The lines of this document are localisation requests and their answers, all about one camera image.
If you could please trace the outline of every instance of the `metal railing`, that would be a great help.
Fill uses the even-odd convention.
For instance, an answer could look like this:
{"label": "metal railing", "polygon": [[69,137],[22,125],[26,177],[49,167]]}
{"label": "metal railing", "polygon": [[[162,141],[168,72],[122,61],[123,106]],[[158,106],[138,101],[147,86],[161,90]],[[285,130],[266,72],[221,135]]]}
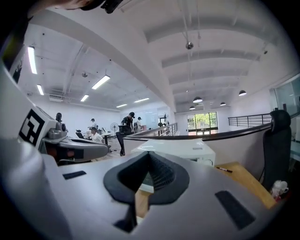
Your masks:
{"label": "metal railing", "polygon": [[263,124],[268,124],[271,122],[271,120],[272,117],[269,113],[228,118],[228,122],[230,126],[248,127],[248,128],[256,127]]}
{"label": "metal railing", "polygon": [[178,131],[177,123],[166,125],[163,127],[158,127],[156,129],[151,129],[148,131],[142,131],[141,133],[136,133],[130,135],[130,137],[143,138],[145,136],[176,136]]}

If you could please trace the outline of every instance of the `fluorescent ceiling light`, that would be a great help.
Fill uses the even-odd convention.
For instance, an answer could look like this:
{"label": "fluorescent ceiling light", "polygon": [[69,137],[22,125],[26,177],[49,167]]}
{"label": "fluorescent ceiling light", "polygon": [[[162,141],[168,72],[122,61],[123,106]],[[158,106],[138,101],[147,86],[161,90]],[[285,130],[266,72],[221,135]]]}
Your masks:
{"label": "fluorescent ceiling light", "polygon": [[89,95],[84,95],[84,97],[80,101],[84,102],[88,97],[89,97]]}
{"label": "fluorescent ceiling light", "polygon": [[116,106],[116,107],[124,107],[124,106],[126,106],[127,104],[122,104],[122,105],[120,105],[120,106]]}
{"label": "fluorescent ceiling light", "polygon": [[36,60],[35,60],[35,56],[34,56],[34,47],[28,47],[27,50],[28,50],[31,71],[33,74],[38,74],[37,68],[36,68]]}
{"label": "fluorescent ceiling light", "polygon": [[38,89],[40,95],[44,95],[43,89],[42,89],[42,86],[41,86],[41,85],[38,84],[38,85],[37,85],[37,89]]}
{"label": "fluorescent ceiling light", "polygon": [[103,78],[100,79],[99,82],[97,82],[93,87],[92,89],[97,89],[98,87],[100,87],[103,83],[105,83],[106,81],[110,80],[111,77],[105,75]]}
{"label": "fluorescent ceiling light", "polygon": [[148,100],[149,98],[144,98],[144,99],[141,99],[141,100],[137,100],[137,101],[135,101],[135,103],[139,103],[139,102],[142,102],[142,101],[146,101],[146,100]]}

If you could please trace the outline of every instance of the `standing fan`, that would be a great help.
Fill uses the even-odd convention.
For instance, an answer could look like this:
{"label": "standing fan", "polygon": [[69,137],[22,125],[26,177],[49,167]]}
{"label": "standing fan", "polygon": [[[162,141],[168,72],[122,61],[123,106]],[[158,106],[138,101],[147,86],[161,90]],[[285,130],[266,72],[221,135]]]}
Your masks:
{"label": "standing fan", "polygon": [[114,131],[114,137],[116,137],[116,131],[119,130],[119,126],[118,126],[118,124],[116,122],[113,122],[111,124],[111,130]]}

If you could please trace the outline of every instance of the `pen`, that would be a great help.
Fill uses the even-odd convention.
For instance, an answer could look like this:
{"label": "pen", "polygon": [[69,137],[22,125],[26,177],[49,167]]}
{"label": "pen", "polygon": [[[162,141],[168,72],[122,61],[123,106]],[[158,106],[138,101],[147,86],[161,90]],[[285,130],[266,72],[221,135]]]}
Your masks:
{"label": "pen", "polygon": [[222,168],[222,167],[216,167],[216,168],[217,168],[217,169],[221,169],[221,170],[226,171],[226,172],[229,172],[229,173],[232,173],[231,170],[228,170],[228,169],[225,169],[225,168]]}

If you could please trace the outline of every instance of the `black rubber pad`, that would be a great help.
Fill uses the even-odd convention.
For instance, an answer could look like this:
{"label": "black rubber pad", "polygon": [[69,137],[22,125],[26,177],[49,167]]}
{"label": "black rubber pad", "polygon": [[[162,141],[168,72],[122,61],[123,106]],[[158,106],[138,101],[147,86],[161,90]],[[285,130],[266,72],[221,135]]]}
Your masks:
{"label": "black rubber pad", "polygon": [[230,192],[220,191],[215,195],[239,230],[255,221],[255,217]]}
{"label": "black rubber pad", "polygon": [[85,174],[86,174],[86,172],[84,172],[84,171],[78,171],[78,172],[63,174],[63,176],[64,176],[65,180],[68,180],[68,179],[76,178],[76,177],[79,177],[79,176],[82,176],[82,175],[85,175]]}

